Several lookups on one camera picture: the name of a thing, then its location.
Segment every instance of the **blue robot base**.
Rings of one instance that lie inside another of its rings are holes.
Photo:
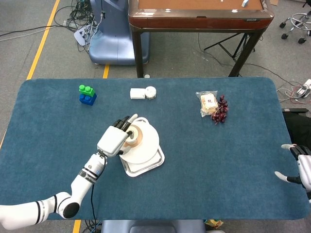
[[[141,46],[145,64],[149,60],[150,33],[141,34]],[[135,65],[132,36],[105,35],[98,31],[92,38],[89,56],[96,64]]]

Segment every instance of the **floor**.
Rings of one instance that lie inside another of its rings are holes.
[[[61,0],[60,7],[70,5],[70,0]],[[47,0],[0,0],[0,34],[45,26],[49,20],[54,1]],[[282,40],[281,35],[289,29],[279,28],[284,18],[296,12],[308,11],[308,6],[301,8],[302,3],[292,0],[280,0],[274,6],[275,19],[264,33],[262,41],[256,46],[248,63],[261,65],[270,69],[288,81],[304,83],[310,77],[311,40],[305,44],[297,43],[301,32],[295,32],[287,40]],[[59,21],[67,19],[69,11],[61,11],[57,15]],[[20,33],[0,37],[0,40]],[[0,139],[3,138],[8,126],[12,109],[14,107],[20,85],[26,80],[42,33],[12,40],[0,41]],[[204,48],[225,37],[227,34],[200,34],[200,44]],[[225,43],[225,46],[234,51],[240,38],[234,38]],[[227,54],[214,47],[209,52],[222,64],[233,65]],[[151,57],[145,65],[145,73],[151,78],[156,77],[220,77],[227,76],[231,66],[221,66],[212,56],[204,54],[198,46],[197,33],[153,33],[151,35]],[[73,34],[64,28],[50,30],[38,59],[33,79],[38,78],[102,78],[104,66],[93,64],[88,54],[78,52]],[[265,76],[271,78],[276,87],[288,84],[260,67],[245,65],[241,70],[242,76]],[[111,66],[108,78],[135,78],[134,66]],[[282,107],[308,108],[310,104],[293,104],[289,101],[281,103]],[[72,232],[73,220],[46,221],[43,224],[16,230],[12,232]],[[305,219],[292,221],[259,221],[259,220],[226,220],[222,227],[227,233],[309,233],[311,229],[311,215]],[[0,226],[0,232],[6,233]]]

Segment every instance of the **wooden table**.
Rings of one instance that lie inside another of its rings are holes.
[[[247,33],[250,38],[229,77],[238,76],[272,19],[269,0],[129,0],[137,77],[144,75],[140,35],[143,32]]]

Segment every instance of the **robotic arm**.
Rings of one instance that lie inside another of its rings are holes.
[[[275,171],[275,175],[281,180],[290,183],[301,184],[307,191],[309,203],[311,203],[311,151],[305,146],[296,144],[284,144],[283,149],[290,150],[297,161],[299,176],[284,176],[282,173]]]
[[[131,135],[126,130],[137,117],[137,114],[126,116],[108,127],[97,144],[98,152],[91,156],[71,183],[72,195],[61,192],[45,200],[20,205],[0,205],[0,223],[3,227],[14,230],[32,226],[47,220],[50,213],[57,213],[64,219],[74,217],[84,196],[103,173],[107,158],[124,153],[120,149]]]

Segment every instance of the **lego block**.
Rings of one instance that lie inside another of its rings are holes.
[[[95,90],[90,86],[80,85],[79,91],[81,94],[84,94],[86,96],[91,96],[91,97],[93,97],[93,95],[95,94]]]
[[[87,105],[93,105],[95,99],[96,99],[97,95],[94,93],[93,97],[91,96],[87,96],[85,94],[80,94],[79,96],[79,101],[81,103],[87,104]]]

